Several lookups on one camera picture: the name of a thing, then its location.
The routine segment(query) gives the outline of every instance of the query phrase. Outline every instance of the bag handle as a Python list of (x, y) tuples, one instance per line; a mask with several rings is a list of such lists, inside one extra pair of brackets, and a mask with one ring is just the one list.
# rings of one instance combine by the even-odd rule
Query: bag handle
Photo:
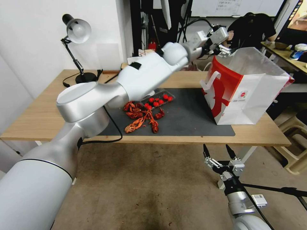
[(221, 74), (218, 71), (214, 71), (214, 73), (211, 75), (209, 81), (206, 83), (203, 79), (200, 80), (200, 84), (202, 86), (202, 88), (204, 89), (204, 91), (209, 90), (214, 82), (214, 80), (216, 78), (220, 78)]
[(206, 64), (206, 66), (205, 66), (205, 68), (204, 68), (204, 70), (203, 71), (205, 71), (206, 70), (206, 68), (210, 65), (210, 64), (212, 64), (212, 62), (208, 62), (207, 64)]

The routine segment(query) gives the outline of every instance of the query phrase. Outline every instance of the person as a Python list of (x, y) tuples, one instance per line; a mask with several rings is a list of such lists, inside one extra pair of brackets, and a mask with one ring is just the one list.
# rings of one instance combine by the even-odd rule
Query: person
[(229, 37), (233, 36), (229, 44), (229, 48), (256, 47), (261, 48), (260, 42), (265, 39), (274, 41), (276, 39), (276, 31), (271, 18), (263, 13), (247, 13), (241, 18), (235, 20), (228, 28)]
[(228, 31), (228, 38), (226, 41), (223, 41), (222, 45), (228, 48), (230, 44), (228, 44), (227, 42), (231, 41), (233, 39), (233, 36), (234, 36), (233, 30)]

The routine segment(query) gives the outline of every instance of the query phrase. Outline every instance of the lamp shade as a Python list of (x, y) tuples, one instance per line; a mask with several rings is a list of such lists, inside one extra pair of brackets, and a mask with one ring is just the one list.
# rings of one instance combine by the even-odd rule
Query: lamp shade
[(83, 43), (88, 40), (92, 30), (86, 21), (75, 19), (70, 14), (64, 14), (62, 20), (66, 24), (68, 38), (73, 43)]

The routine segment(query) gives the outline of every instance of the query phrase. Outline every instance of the desk lamp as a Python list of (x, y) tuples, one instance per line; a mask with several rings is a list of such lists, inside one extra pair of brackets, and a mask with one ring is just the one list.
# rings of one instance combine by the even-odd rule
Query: desk lamp
[(86, 42), (91, 34), (91, 26), (84, 20), (73, 18), (70, 14), (64, 14), (62, 20), (66, 25), (67, 36), (61, 39), (61, 42), (67, 49), (68, 53), (74, 61), (74, 64), (80, 71), (80, 74), (76, 77), (76, 83), (78, 84), (83, 82), (96, 81), (99, 77), (99, 74), (96, 76), (93, 73), (84, 73), (83, 66), (77, 59), (75, 59), (68, 48), (68, 44), (71, 42), (77, 44)]

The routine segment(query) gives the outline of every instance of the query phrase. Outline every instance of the lamp base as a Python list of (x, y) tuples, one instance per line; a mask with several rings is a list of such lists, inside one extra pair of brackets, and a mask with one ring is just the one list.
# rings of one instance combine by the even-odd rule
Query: lamp base
[(85, 78), (85, 81), (82, 80), (81, 74), (78, 75), (76, 77), (76, 83), (79, 84), (79, 83), (85, 83), (85, 82), (90, 82), (90, 81), (96, 81), (97, 77), (93, 73), (84, 73), (84, 78)]

